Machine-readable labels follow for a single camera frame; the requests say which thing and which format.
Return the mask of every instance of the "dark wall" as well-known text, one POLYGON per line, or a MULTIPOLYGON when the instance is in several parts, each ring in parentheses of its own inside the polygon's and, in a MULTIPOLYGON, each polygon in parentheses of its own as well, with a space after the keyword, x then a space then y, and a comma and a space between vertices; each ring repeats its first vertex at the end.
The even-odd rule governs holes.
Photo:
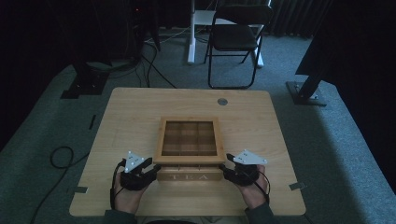
POLYGON ((67 58, 45 1, 2 1, 0 10, 2 149, 67 58))
POLYGON ((395 28, 394 1, 334 1, 296 72, 321 76, 337 87, 393 190, 395 28))

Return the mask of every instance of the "wooden box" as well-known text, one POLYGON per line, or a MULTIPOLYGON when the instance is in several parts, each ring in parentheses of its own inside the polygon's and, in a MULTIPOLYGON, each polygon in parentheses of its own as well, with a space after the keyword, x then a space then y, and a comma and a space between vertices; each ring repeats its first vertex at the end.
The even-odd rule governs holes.
POLYGON ((220 180, 225 154, 216 117, 161 118, 153 159, 158 180, 220 180))

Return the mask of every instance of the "hand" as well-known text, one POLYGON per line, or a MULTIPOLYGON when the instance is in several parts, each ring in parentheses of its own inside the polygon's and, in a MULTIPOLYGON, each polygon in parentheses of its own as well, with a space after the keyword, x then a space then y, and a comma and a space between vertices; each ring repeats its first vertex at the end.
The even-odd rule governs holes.
MULTIPOLYGON (((265 167, 263 165, 257 165, 257 169, 265 174, 265 167)), ((268 183, 264 178, 264 175, 260 174, 259 178, 257 179, 257 184, 262 187, 262 189, 267 190, 268 183)), ((265 197, 262 191, 254 184, 241 187, 236 185, 239 191, 244 198, 245 204, 249 209, 253 209, 265 203, 265 197)))
POLYGON ((118 193, 114 200, 115 209, 121 212, 136 214, 137 209, 139 208, 140 199, 148 187, 149 186, 141 190, 122 189, 120 184, 120 173, 117 173, 116 183, 114 186, 114 192, 116 194, 118 193))

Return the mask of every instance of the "metal stand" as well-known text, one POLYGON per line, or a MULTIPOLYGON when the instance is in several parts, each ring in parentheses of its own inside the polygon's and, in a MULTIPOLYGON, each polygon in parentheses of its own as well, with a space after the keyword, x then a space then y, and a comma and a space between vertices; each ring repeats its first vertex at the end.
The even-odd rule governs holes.
POLYGON ((80 95, 101 95, 109 73, 92 71, 87 64, 73 64, 77 75, 68 91, 62 93, 61 99, 77 99, 80 95))
POLYGON ((296 105, 320 105, 326 106, 323 97, 318 89, 313 89, 313 93, 304 94, 306 82, 286 82, 289 92, 296 105))

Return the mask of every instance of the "table top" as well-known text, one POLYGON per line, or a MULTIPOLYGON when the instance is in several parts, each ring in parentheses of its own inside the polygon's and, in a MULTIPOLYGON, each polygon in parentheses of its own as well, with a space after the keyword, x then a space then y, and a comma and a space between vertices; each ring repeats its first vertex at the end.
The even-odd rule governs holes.
MULTIPOLYGON (((268 160, 271 208, 275 215, 305 212, 271 97, 267 91, 116 88, 109 99, 91 154, 78 183, 72 216, 103 216, 110 209, 114 169, 128 151, 153 157, 161 117, 218 117, 224 151, 248 149, 268 160), (220 105, 218 100, 226 100, 220 105)), ((233 169, 233 163, 225 165, 233 169)), ((227 180, 154 181, 143 195, 138 216, 242 216, 246 205, 227 180)))

